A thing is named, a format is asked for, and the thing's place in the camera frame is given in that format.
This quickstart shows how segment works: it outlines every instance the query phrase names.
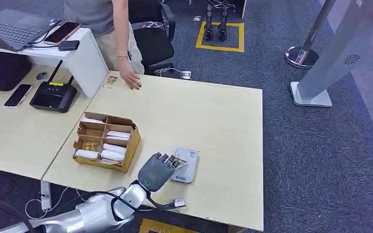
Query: laptop keyboard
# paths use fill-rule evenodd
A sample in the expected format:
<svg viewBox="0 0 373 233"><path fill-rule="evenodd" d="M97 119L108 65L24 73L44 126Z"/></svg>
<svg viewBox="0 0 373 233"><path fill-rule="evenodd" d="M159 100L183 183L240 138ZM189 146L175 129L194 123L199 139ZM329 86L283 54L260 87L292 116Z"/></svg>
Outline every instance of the laptop keyboard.
<svg viewBox="0 0 373 233"><path fill-rule="evenodd" d="M6 41L25 44L30 42L40 32L42 32L40 29L20 28L9 23L0 22L0 38Z"/></svg>

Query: yellow tape square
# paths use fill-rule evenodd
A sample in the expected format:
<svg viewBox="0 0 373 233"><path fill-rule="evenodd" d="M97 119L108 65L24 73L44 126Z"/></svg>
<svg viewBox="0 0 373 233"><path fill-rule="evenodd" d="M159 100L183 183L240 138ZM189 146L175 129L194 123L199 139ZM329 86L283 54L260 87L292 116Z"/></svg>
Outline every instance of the yellow tape square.
<svg viewBox="0 0 373 233"><path fill-rule="evenodd" d="M144 218L139 233L199 233L181 227Z"/></svg>
<svg viewBox="0 0 373 233"><path fill-rule="evenodd" d="M206 22L203 21L201 24L201 29L198 34L197 44L195 45L198 49L207 49L207 50L221 50L221 51L230 51L230 52L244 52L244 23L227 23L226 26L230 27L238 27L238 48L231 48L231 47L222 47L222 46L211 46L211 45L203 45L203 34L205 30ZM212 22L212 25L220 25L219 22Z"/></svg>

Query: laptop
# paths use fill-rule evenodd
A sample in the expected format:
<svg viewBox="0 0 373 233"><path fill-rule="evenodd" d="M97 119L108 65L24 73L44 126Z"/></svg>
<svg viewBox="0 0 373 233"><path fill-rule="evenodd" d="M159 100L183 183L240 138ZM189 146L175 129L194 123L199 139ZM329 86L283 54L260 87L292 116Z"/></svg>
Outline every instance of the laptop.
<svg viewBox="0 0 373 233"><path fill-rule="evenodd" d="M0 48L21 51L59 22L20 11L0 11Z"/></svg>

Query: smartphone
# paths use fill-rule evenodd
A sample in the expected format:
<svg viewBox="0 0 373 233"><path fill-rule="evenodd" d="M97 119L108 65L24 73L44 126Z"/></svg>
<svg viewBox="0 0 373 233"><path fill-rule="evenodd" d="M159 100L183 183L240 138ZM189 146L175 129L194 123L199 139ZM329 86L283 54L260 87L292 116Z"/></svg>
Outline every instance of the smartphone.
<svg viewBox="0 0 373 233"><path fill-rule="evenodd" d="M16 108L18 107L26 95L32 90L31 84L21 84L15 92L9 97L8 101L4 104L5 107Z"/></svg>
<svg viewBox="0 0 373 233"><path fill-rule="evenodd" d="M74 34L74 32L76 32L80 27L80 23L66 22L46 37L44 43L48 45L59 45L62 41L68 39L72 34Z"/></svg>

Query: gray t-shirt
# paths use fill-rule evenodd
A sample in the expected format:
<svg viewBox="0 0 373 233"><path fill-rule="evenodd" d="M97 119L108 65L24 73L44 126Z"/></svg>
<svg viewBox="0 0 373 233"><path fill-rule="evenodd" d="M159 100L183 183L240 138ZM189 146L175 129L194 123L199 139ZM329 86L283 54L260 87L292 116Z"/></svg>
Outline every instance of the gray t-shirt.
<svg viewBox="0 0 373 233"><path fill-rule="evenodd" d="M112 0L64 0L65 18L90 28L94 36L114 30Z"/></svg>

